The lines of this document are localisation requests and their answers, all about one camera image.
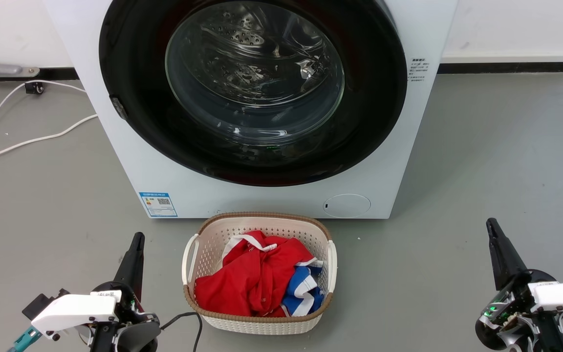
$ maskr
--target white plastic basket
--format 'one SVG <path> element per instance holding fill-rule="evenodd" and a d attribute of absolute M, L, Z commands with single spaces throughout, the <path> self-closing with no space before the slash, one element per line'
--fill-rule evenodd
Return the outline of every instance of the white plastic basket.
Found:
<path fill-rule="evenodd" d="M 317 259 L 324 262 L 317 282 L 326 297 L 319 310 L 300 317 L 260 318 L 210 312 L 197 305 L 195 280 L 217 272 L 221 268 L 221 255 L 230 238 L 250 230 L 261 230 L 266 236 L 297 238 Z M 181 264 L 186 301 L 210 325 L 222 330 L 261 335 L 302 334 L 314 328 L 333 298 L 336 272 L 336 246 L 322 223 L 303 216 L 264 212 L 227 213 L 208 219 L 199 233 L 188 241 Z"/>

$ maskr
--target basket handle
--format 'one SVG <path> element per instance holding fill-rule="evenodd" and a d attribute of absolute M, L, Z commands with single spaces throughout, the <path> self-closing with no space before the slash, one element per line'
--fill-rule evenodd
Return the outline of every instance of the basket handle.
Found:
<path fill-rule="evenodd" d="M 197 252 L 199 251 L 199 240 L 197 238 L 199 234 L 194 234 L 188 240 L 186 244 L 186 249 L 184 249 L 184 256 L 181 258 L 181 282 L 184 285 L 188 285 L 193 279 L 193 271 L 195 270 L 195 259 L 197 258 Z M 190 270 L 188 270 L 188 275 L 186 276 L 186 268 L 188 267 L 188 254 L 190 254 L 190 249 L 195 244 L 195 249 L 193 251 L 193 257 L 190 260 Z"/>
<path fill-rule="evenodd" d="M 329 248 L 327 249 L 328 265 L 329 265 L 329 292 L 332 293 L 336 288 L 336 276 L 338 274 L 338 253 L 336 252 L 336 245 L 332 240 L 329 240 Z"/>

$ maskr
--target door glass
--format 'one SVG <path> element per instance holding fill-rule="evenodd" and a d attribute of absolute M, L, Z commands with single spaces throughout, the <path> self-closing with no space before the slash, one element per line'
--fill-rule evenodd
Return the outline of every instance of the door glass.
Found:
<path fill-rule="evenodd" d="M 244 145 L 284 145 L 312 132 L 344 90 L 342 62 L 326 35 L 263 2 L 194 13 L 173 33 L 165 69 L 198 124 Z"/>

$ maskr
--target clothing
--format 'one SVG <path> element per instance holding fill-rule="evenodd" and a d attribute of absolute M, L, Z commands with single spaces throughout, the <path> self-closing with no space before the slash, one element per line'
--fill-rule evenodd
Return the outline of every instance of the clothing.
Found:
<path fill-rule="evenodd" d="M 299 266 L 286 288 L 282 309 L 286 316 L 306 316 L 320 308 L 323 298 L 310 267 Z"/>
<path fill-rule="evenodd" d="M 221 270 L 195 281 L 195 298 L 205 310 L 241 316 L 279 314 L 295 266 L 322 266 L 298 239 L 259 230 L 231 238 L 222 261 Z"/>

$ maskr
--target white washing machine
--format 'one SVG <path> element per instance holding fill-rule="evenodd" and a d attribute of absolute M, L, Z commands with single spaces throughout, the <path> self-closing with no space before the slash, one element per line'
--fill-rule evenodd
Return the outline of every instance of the white washing machine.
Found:
<path fill-rule="evenodd" d="M 150 218 L 386 219 L 457 1 L 44 2 Z"/>

